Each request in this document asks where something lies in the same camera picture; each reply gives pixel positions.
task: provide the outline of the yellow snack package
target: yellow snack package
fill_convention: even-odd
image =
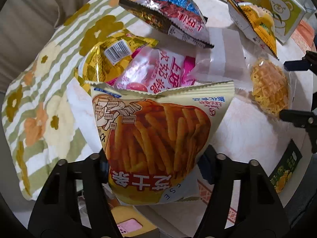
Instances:
[[[245,36],[277,58],[275,25],[272,13],[242,0],[227,0],[230,17]]]
[[[84,80],[82,77],[80,77],[80,76],[78,75],[78,69],[77,69],[77,68],[75,69],[74,77],[78,80],[79,85],[80,85],[89,95],[91,95],[91,93],[90,93],[90,84],[89,84],[89,83],[86,83],[85,80]]]
[[[289,108],[290,82],[281,67],[269,59],[259,58],[252,65],[251,80],[252,96],[265,113],[278,118],[282,109]]]
[[[233,82],[169,89],[157,94],[91,87],[95,119],[108,159],[109,186],[131,205],[182,199],[191,172],[234,95]]]
[[[157,43],[153,38],[135,36],[123,29],[97,43],[81,61],[77,74],[85,81],[110,82],[126,69],[133,53]]]

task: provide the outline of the pink snack bag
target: pink snack bag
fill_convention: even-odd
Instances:
[[[190,86],[194,80],[186,80],[186,76],[194,66],[195,59],[192,57],[144,47],[113,86],[155,94],[170,88]]]

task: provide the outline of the green snack box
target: green snack box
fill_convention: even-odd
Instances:
[[[301,152],[291,139],[279,163],[268,177],[277,193],[283,190],[301,158]]]

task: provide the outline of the cheese snack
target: cheese snack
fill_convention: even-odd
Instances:
[[[233,82],[156,94],[91,87],[109,186],[131,205],[173,202],[209,145],[234,95]]]
[[[119,5],[158,31],[201,48],[209,42],[207,19],[193,0],[119,0]]]

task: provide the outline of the potato fries snack bag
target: potato fries snack bag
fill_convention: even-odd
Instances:
[[[150,94],[102,83],[91,87],[91,95],[112,191],[126,204],[148,205],[176,201],[191,188],[186,178],[217,130],[234,86]]]
[[[87,81],[109,82],[126,69],[136,50],[157,43],[153,38],[135,36],[123,29],[90,50],[78,66],[78,75]]]

